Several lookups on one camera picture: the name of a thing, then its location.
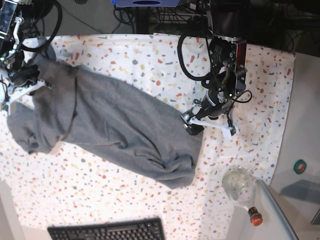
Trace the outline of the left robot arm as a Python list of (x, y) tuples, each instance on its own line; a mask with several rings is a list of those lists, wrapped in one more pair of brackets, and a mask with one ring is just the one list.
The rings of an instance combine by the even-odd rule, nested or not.
[[(178, 40), (177, 56), (183, 73), (191, 80), (200, 82), (207, 90), (202, 100), (195, 99), (192, 108), (181, 115), (184, 128), (191, 136), (200, 134), (205, 127), (221, 129), (225, 138), (238, 131), (231, 111), (246, 89), (246, 18), (248, 0), (204, 0), (201, 8), (206, 16), (196, 23), (207, 20), (202, 28), (183, 33)], [(182, 45), (186, 37), (202, 36), (205, 39), (210, 71), (204, 76), (194, 76), (186, 68)]]

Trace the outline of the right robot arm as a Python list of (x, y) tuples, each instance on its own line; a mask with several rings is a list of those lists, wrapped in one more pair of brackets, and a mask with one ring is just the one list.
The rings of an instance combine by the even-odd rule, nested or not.
[[(37, 47), (27, 47), (24, 40), (36, 28), (36, 24), (57, 10), (57, 21), (49, 38), (43, 38)], [(38, 65), (34, 58), (25, 61), (25, 52), (33, 57), (45, 52), (56, 37), (62, 24), (63, 10), (57, 0), (4, 0), (0, 8), (0, 109), (8, 114), (24, 95), (33, 94), (51, 84), (39, 78)]]

